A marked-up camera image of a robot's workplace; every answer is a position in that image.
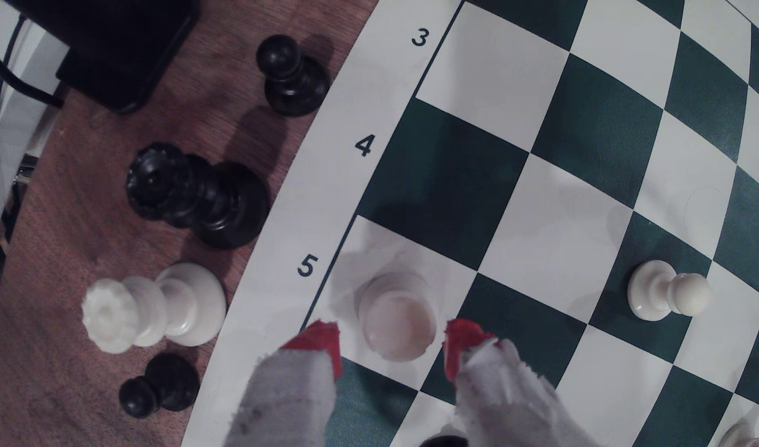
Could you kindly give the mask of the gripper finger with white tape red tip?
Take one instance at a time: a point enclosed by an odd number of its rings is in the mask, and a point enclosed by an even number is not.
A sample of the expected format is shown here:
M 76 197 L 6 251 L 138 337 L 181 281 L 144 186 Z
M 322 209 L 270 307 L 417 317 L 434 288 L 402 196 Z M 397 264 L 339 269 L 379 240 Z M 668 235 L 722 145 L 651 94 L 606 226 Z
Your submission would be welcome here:
M 343 371 L 340 330 L 315 320 L 258 362 L 224 446 L 325 446 Z
M 444 333 L 444 373 L 469 446 L 598 445 L 511 340 L 464 318 L 448 321 Z

